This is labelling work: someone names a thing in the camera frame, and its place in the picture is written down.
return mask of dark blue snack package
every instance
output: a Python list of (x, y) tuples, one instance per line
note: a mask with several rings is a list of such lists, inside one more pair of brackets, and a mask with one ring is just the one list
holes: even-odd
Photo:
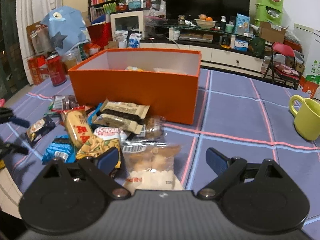
[(27, 129), (28, 142), (31, 146), (34, 146), (41, 137), (45, 136), (55, 127), (55, 122), (49, 116), (45, 116)]
[(58, 136), (50, 143), (42, 157), (42, 162), (47, 163), (53, 158), (61, 158), (65, 163), (76, 161), (75, 151), (68, 135)]

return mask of screw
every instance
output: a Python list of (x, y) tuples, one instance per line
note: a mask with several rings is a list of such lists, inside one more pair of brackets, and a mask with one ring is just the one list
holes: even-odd
[(120, 198), (127, 196), (129, 192), (124, 188), (116, 188), (112, 191), (112, 193), (115, 197)]
[(216, 194), (216, 192), (212, 188), (204, 188), (200, 190), (199, 194), (202, 197), (213, 197)]

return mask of mug handle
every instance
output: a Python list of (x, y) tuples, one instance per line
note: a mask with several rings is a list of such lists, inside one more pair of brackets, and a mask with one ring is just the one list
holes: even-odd
[(299, 101), (300, 103), (303, 103), (303, 100), (304, 100), (304, 98), (301, 97), (301, 96), (298, 96), (298, 95), (294, 95), (294, 96), (292, 96), (292, 97), (290, 98), (290, 101), (289, 101), (289, 109), (290, 109), (291, 114), (292, 114), (294, 117), (296, 117), (298, 111), (297, 111), (296, 109), (294, 109), (293, 103), (294, 103), (295, 101)]

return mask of fruit bowl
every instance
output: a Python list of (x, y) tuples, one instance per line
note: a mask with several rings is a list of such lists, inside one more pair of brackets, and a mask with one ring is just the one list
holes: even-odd
[(213, 28), (217, 22), (214, 21), (204, 21), (204, 20), (200, 20), (200, 19), (195, 19), (197, 22), (197, 25), (201, 28), (204, 29), (211, 29)]

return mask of glass shelf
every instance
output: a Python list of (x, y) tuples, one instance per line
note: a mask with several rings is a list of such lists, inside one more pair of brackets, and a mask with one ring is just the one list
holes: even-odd
[(222, 31), (222, 30), (216, 30), (216, 29), (204, 29), (201, 27), (192, 27), (192, 26), (187, 26), (187, 25), (175, 25), (175, 24), (164, 24), (161, 26), (157, 26), (158, 28), (176, 28), (176, 29), (180, 29), (180, 30), (188, 30), (188, 31), (202, 31), (202, 32), (207, 32), (207, 33), (216, 33), (216, 34), (220, 34), (220, 35), (235, 35), (237, 37), (242, 37), (242, 38), (246, 38), (246, 39), (251, 39), (252, 37), (248, 37), (248, 36), (244, 36), (244, 35), (239, 35), (236, 33), (228, 33), (226, 31)]

